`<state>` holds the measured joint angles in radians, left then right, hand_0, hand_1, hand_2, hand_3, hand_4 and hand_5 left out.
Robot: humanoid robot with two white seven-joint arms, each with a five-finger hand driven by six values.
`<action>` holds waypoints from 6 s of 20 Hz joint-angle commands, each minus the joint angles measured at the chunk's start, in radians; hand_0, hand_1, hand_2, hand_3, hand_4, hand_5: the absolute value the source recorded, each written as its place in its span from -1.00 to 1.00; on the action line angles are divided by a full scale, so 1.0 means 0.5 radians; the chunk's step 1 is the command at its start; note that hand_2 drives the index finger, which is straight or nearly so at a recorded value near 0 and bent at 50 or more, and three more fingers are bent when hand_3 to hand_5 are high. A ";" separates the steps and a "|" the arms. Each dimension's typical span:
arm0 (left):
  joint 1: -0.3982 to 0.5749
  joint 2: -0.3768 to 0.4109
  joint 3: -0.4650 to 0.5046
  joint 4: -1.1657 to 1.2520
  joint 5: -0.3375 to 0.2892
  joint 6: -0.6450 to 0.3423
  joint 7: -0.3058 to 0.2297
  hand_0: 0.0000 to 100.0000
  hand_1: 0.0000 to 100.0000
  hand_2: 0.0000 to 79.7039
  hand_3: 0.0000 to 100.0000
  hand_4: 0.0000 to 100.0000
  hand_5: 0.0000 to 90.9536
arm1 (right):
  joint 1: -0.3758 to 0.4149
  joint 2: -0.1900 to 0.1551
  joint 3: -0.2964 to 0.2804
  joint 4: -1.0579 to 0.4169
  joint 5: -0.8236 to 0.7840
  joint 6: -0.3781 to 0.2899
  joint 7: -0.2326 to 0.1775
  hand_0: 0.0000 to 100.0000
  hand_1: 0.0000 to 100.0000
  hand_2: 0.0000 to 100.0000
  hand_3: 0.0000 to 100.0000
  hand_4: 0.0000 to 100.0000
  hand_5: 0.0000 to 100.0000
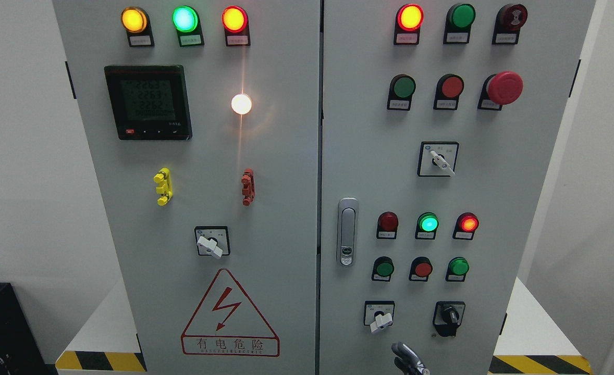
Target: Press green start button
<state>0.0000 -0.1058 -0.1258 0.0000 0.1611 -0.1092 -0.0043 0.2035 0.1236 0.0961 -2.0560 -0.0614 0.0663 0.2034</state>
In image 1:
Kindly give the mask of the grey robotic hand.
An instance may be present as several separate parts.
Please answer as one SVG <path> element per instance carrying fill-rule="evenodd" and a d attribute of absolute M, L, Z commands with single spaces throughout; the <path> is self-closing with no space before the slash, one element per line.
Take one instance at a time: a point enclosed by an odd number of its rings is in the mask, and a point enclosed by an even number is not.
<path fill-rule="evenodd" d="M 392 344 L 395 354 L 394 363 L 404 374 L 431 374 L 420 357 L 406 344 L 397 342 Z"/>

